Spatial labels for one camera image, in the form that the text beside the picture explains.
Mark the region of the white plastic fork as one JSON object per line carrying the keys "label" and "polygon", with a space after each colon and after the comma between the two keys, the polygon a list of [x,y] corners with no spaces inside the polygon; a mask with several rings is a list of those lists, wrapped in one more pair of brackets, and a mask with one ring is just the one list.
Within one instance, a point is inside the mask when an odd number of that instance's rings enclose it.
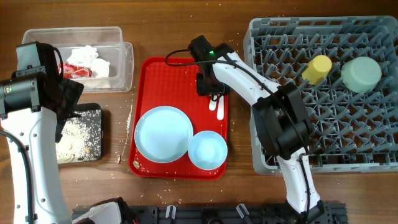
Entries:
{"label": "white plastic fork", "polygon": [[224,119],[224,100],[218,101],[216,117],[219,121],[222,121]]}

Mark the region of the red snack wrapper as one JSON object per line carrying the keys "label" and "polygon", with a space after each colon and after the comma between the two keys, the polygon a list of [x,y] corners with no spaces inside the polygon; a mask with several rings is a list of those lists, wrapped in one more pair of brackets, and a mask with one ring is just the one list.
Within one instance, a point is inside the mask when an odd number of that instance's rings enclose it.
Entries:
{"label": "red snack wrapper", "polygon": [[91,78],[92,71],[87,67],[79,67],[69,63],[63,63],[58,66],[60,72],[63,72],[63,78]]}

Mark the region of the white paper napkin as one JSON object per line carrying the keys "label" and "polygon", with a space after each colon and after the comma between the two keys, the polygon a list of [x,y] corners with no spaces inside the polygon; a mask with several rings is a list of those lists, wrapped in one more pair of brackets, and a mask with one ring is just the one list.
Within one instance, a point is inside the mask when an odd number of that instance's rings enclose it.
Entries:
{"label": "white paper napkin", "polygon": [[73,49],[71,56],[67,58],[67,62],[71,65],[89,68],[95,78],[109,77],[110,62],[99,58],[96,47],[86,45]]}

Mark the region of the light blue bowl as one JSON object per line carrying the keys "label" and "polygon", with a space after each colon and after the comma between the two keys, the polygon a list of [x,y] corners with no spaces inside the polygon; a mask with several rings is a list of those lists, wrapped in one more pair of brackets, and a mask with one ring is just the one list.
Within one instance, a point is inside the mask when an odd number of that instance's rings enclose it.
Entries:
{"label": "light blue bowl", "polygon": [[214,131],[201,131],[192,137],[188,156],[192,164],[201,170],[215,170],[223,165],[228,155],[224,138]]}

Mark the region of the large light blue plate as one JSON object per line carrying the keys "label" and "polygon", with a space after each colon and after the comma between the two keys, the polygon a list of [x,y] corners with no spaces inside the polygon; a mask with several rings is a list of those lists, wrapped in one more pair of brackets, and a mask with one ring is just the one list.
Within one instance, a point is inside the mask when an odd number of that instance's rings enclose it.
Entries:
{"label": "large light blue plate", "polygon": [[139,118],[134,130],[137,150],[160,164],[174,162],[188,151],[193,125],[188,116],[171,106],[158,106]]}

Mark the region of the yellow plastic cup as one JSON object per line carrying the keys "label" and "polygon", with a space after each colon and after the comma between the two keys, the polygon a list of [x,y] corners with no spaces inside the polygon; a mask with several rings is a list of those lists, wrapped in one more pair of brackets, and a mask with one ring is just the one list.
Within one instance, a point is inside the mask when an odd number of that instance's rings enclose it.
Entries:
{"label": "yellow plastic cup", "polygon": [[302,73],[302,78],[311,85],[317,85],[327,77],[332,67],[332,61],[325,55],[317,55],[307,65]]}

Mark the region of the green small bowl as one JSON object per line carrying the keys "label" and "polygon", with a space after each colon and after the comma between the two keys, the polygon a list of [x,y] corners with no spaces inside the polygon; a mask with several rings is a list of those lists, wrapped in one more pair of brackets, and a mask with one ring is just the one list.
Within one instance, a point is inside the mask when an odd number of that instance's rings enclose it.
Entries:
{"label": "green small bowl", "polygon": [[341,68],[343,83],[355,93],[373,90],[379,83],[381,75],[380,65],[370,57],[354,58]]}

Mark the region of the white plastic spoon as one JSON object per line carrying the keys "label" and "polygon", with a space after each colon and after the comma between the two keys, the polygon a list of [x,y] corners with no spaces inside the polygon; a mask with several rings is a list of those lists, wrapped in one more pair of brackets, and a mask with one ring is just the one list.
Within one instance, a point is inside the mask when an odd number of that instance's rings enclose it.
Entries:
{"label": "white plastic spoon", "polygon": [[216,107],[217,107],[217,101],[211,101],[211,99],[210,99],[209,106],[208,106],[209,110],[214,111],[216,109]]}

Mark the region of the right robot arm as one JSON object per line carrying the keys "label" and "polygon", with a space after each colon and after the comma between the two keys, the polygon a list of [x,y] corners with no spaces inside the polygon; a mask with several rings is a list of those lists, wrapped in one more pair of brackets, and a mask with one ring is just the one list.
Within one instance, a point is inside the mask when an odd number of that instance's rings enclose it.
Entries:
{"label": "right robot arm", "polygon": [[188,47],[199,71],[214,83],[232,88],[252,109],[257,138],[274,156],[287,189],[287,202],[303,223],[321,215],[308,158],[312,125],[300,90],[291,83],[280,85],[246,65],[227,44]]}

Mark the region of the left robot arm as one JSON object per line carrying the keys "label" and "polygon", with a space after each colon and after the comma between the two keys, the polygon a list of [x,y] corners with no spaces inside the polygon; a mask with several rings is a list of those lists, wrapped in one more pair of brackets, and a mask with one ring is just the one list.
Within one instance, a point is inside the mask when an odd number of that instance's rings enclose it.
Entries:
{"label": "left robot arm", "polygon": [[14,223],[135,223],[121,198],[92,205],[73,219],[60,185],[56,143],[84,86],[38,72],[1,82],[1,135],[7,137],[14,186]]}

